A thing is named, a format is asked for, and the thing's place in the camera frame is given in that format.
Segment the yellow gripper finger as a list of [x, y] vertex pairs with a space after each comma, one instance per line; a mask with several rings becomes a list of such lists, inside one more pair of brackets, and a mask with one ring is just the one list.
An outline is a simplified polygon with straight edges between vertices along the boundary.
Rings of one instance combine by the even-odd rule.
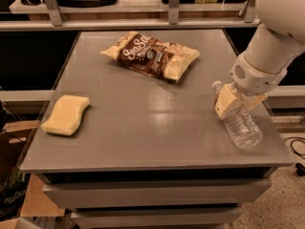
[[220, 119], [235, 113], [242, 106], [242, 100], [234, 83], [214, 84], [214, 110]]
[[244, 98], [244, 105], [245, 108], [248, 111], [251, 111], [254, 109], [261, 101], [263, 101], [267, 95], [265, 94], [259, 94], [259, 95], [253, 95], [253, 96], [246, 96]]

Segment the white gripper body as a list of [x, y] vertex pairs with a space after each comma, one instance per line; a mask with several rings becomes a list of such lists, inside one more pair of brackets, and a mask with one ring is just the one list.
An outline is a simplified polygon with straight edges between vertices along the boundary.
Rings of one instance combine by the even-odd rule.
[[264, 73], [247, 62], [245, 53], [241, 53], [231, 68], [231, 77], [235, 86], [245, 95], [265, 94], [273, 90], [287, 74], [287, 70], [279, 73]]

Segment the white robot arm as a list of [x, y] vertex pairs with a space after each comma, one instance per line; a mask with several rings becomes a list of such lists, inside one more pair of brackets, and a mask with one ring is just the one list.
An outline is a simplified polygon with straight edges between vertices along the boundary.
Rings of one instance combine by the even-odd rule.
[[260, 25], [214, 103], [221, 119], [241, 107], [255, 108], [305, 52], [305, 0], [255, 0], [254, 6]]

